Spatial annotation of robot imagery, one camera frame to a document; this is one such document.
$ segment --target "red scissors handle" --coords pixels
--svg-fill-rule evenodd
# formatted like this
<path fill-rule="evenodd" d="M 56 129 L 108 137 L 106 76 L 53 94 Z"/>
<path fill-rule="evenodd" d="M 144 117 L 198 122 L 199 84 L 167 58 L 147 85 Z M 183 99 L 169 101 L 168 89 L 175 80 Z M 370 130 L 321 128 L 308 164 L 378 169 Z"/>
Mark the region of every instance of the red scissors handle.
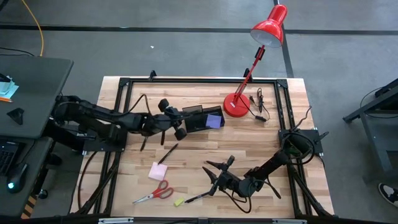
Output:
<path fill-rule="evenodd" d="M 165 198 L 170 197 L 173 194 L 173 192 L 174 192 L 174 189 L 169 187 L 162 192 L 154 194 L 154 198 L 165 199 Z"/>
<path fill-rule="evenodd" d="M 157 187 L 157 189 L 154 190 L 152 192 L 152 194 L 155 195 L 155 194 L 165 190 L 168 186 L 169 186 L 169 183 L 167 182 L 167 180 L 162 180 L 162 181 L 160 181 L 159 186 Z"/>

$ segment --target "concrete floor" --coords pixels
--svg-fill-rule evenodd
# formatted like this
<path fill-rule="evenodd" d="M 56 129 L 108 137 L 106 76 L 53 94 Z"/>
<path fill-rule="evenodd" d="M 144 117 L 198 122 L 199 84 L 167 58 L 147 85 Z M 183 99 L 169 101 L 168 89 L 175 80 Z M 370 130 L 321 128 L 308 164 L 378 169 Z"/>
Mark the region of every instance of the concrete floor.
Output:
<path fill-rule="evenodd" d="M 121 27 L 251 28 L 266 18 L 273 0 L 40 0 L 28 1 L 42 24 Z M 394 0 L 281 0 L 289 8 L 286 29 L 398 30 Z M 20 1 L 2 12 L 5 24 L 33 24 Z M 175 32 L 45 31 L 46 57 L 75 61 L 64 94 L 96 102 L 105 75 L 240 77 L 258 44 L 249 34 Z M 397 78 L 398 38 L 383 35 L 287 35 L 294 77 L 304 78 L 312 113 L 323 140 L 326 176 L 335 213 L 344 218 L 397 222 L 395 207 L 382 199 L 376 184 L 362 176 L 374 170 L 362 124 L 341 119 L 370 90 Z M 38 54 L 37 31 L 2 30 L 1 47 Z M 286 77 L 282 49 L 267 49 L 255 77 Z M 52 171 L 34 217 L 68 212 L 81 157 Z"/>

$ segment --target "shoe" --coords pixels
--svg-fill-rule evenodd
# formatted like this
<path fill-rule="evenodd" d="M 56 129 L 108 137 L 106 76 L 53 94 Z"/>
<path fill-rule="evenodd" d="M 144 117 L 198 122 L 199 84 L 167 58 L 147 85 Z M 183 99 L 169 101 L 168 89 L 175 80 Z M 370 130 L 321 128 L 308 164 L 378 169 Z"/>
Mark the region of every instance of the shoe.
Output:
<path fill-rule="evenodd" d="M 387 186 L 386 184 L 379 184 L 379 192 L 384 199 L 390 204 L 398 207 L 398 190 Z"/>

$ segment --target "red desk lamp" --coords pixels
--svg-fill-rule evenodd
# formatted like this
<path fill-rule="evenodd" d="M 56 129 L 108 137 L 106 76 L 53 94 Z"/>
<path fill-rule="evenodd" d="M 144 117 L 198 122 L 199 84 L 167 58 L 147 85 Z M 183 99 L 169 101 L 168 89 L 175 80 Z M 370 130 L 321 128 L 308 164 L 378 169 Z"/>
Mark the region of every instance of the red desk lamp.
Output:
<path fill-rule="evenodd" d="M 250 35 L 254 40 L 262 44 L 256 54 L 256 59 L 249 70 L 243 83 L 238 86 L 235 93 L 230 93 L 224 99 L 224 110 L 225 112 L 235 118 L 240 118 L 244 116 L 250 107 L 250 101 L 245 96 L 242 95 L 246 83 L 251 77 L 251 74 L 256 67 L 259 60 L 261 60 L 264 52 L 266 51 L 264 47 L 280 47 L 284 41 L 284 33 L 282 31 L 282 23 L 286 17 L 287 8 L 282 4 L 278 4 L 272 8 L 271 13 L 266 21 L 262 21 L 255 25 L 250 31 Z"/>

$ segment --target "eraser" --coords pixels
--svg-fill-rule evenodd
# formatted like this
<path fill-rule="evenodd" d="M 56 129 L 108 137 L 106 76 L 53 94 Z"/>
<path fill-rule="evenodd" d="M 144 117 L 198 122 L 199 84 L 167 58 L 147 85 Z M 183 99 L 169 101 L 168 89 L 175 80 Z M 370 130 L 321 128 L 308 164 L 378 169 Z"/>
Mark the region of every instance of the eraser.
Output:
<path fill-rule="evenodd" d="M 167 166 L 163 164 L 158 164 L 156 162 L 152 163 L 152 167 L 149 171 L 149 178 L 162 181 L 166 175 Z"/>
<path fill-rule="evenodd" d="M 184 198 L 180 197 L 178 200 L 176 200 L 174 202 L 174 206 L 178 207 L 179 205 L 181 205 L 184 202 Z"/>

